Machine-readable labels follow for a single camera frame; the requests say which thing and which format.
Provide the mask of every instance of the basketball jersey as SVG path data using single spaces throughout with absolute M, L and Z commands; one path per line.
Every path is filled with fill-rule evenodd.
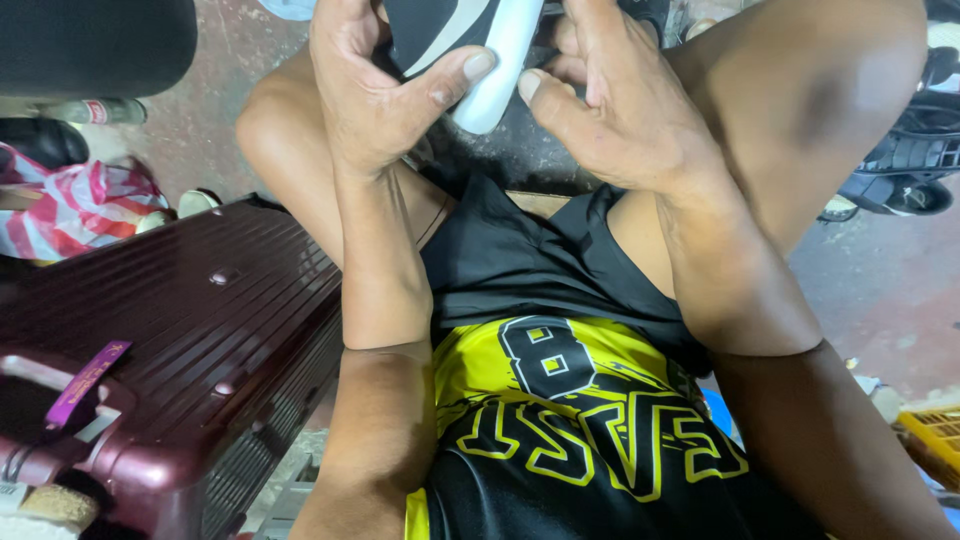
M 623 325 L 460 328 L 434 370 L 439 444 L 408 540 L 827 537 Z

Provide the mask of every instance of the thigh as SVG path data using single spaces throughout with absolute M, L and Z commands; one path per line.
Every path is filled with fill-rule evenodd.
M 253 89 L 237 120 L 237 141 L 253 170 L 324 252 L 342 266 L 344 235 L 333 165 L 306 47 Z M 403 161 L 393 165 L 422 247 L 455 201 Z
M 922 0 L 767 0 L 664 52 L 785 256 L 893 126 L 926 58 Z M 627 194 L 613 237 L 667 296 L 653 197 Z

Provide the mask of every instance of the fingernail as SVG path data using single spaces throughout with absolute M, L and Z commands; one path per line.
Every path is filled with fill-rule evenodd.
M 529 69 L 523 72 L 523 74 L 520 75 L 519 82 L 516 83 L 520 90 L 520 97 L 530 101 L 534 97 L 534 94 L 537 93 L 540 82 L 540 75 L 538 75 L 536 71 Z
M 464 64 L 464 75 L 467 76 L 471 85 L 475 85 L 490 73 L 494 64 L 496 64 L 496 59 L 490 51 L 477 53 Z

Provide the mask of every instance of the hand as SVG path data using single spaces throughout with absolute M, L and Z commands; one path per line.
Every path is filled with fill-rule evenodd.
M 401 85 L 370 61 L 383 31 L 371 0 L 317 3 L 310 53 L 338 177 L 378 178 L 496 62 L 484 47 L 463 47 Z
M 711 167 L 729 177 L 706 122 L 640 24 L 614 0 L 564 6 L 561 54 L 518 84 L 537 121 L 609 184 L 679 195 L 709 188 L 696 180 Z M 586 102 L 565 83 L 586 85 Z

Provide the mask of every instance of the purple luggage tag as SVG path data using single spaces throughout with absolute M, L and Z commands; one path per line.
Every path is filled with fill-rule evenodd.
M 103 351 L 97 353 L 84 369 L 80 370 L 80 373 L 66 385 L 63 393 L 57 398 L 57 402 L 47 412 L 48 430 L 59 430 L 66 426 L 67 421 L 70 420 L 70 415 L 77 408 L 77 403 L 84 398 L 90 388 L 100 380 L 107 369 L 130 346 L 130 341 L 110 341 Z

